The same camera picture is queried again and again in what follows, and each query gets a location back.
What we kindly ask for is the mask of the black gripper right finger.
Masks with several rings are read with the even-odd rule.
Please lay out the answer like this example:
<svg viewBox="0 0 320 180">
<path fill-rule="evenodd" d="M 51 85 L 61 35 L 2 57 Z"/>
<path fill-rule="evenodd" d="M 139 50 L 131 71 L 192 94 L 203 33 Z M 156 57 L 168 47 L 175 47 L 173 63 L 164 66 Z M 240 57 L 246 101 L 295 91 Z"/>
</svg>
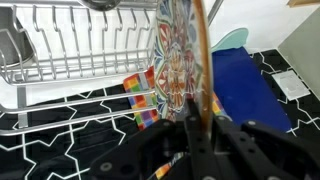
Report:
<svg viewBox="0 0 320 180">
<path fill-rule="evenodd" d="M 228 117 L 213 120 L 213 150 L 226 180 L 285 180 L 287 173 L 276 167 Z"/>
</svg>

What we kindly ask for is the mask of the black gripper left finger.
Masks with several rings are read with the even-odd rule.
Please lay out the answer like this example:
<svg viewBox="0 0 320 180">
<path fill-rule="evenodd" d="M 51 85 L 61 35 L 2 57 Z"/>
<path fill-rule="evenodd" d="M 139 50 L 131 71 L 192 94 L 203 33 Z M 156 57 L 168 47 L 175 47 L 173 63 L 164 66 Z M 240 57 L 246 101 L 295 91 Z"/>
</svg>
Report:
<svg viewBox="0 0 320 180">
<path fill-rule="evenodd" d="M 217 180 L 212 147 L 207 134 L 202 130 L 198 107 L 191 99 L 187 100 L 185 130 L 193 180 Z"/>
</svg>

